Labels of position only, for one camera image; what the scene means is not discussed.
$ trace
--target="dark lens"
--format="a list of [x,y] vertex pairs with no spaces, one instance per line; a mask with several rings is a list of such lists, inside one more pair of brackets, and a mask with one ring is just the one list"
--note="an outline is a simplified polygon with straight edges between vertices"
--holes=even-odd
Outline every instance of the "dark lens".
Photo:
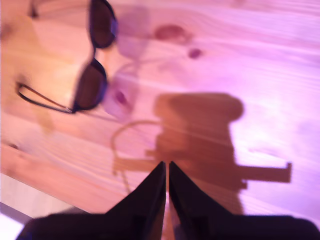
[[107,87],[106,72],[102,65],[93,60],[83,71],[75,97],[78,108],[94,108],[103,98]]
[[114,12],[107,1],[91,1],[89,28],[95,47],[106,48],[114,41],[117,23]]

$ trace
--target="floor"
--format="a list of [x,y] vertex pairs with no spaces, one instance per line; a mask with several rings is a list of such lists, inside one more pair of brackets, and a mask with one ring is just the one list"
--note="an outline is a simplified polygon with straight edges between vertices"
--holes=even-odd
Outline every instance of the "floor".
[[2,213],[0,213],[0,239],[16,240],[24,225]]

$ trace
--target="sunglasses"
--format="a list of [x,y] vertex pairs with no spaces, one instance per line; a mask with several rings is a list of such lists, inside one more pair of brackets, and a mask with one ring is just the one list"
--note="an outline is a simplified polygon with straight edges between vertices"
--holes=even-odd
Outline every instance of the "sunglasses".
[[[67,114],[74,114],[77,111],[91,110],[103,100],[108,87],[108,81],[104,67],[95,58],[96,49],[105,49],[115,41],[118,25],[115,13],[111,5],[106,0],[91,0],[89,11],[89,34],[93,46],[93,57],[90,63],[84,68],[84,71],[78,81],[73,106],[70,108],[63,106],[45,97],[26,84],[18,82],[17,94],[22,99],[29,103]],[[59,108],[40,103],[26,97],[21,93],[23,88],[31,91]]]

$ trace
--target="wood grain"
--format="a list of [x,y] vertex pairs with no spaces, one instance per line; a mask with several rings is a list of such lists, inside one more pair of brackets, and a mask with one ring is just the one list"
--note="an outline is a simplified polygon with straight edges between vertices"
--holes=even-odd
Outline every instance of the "wood grain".
[[[317,1],[112,0],[117,42],[96,56],[110,82],[103,103],[68,115],[20,99],[16,81],[72,103],[92,51],[88,3],[44,1],[31,20],[26,2],[1,2],[1,142],[19,148],[4,147],[1,159],[28,156],[16,156],[9,175],[37,187],[23,169],[39,161],[42,191],[84,210],[103,200],[92,210],[105,211],[159,161],[176,161],[234,213],[320,226]],[[201,54],[190,58],[194,49]],[[115,100],[119,91],[130,106]],[[56,187],[55,174],[68,185]]]

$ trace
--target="wooden table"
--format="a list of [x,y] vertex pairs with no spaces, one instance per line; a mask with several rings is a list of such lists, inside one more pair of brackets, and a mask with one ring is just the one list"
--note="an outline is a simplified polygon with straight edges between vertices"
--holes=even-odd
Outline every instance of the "wooden table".
[[[96,213],[175,161],[235,214],[319,227],[320,3],[110,3],[118,39],[97,59],[118,87],[74,115],[31,105],[15,86],[71,104],[92,51],[89,1],[43,1],[37,20],[27,1],[1,2],[1,172]],[[171,239],[168,208],[164,221]]]

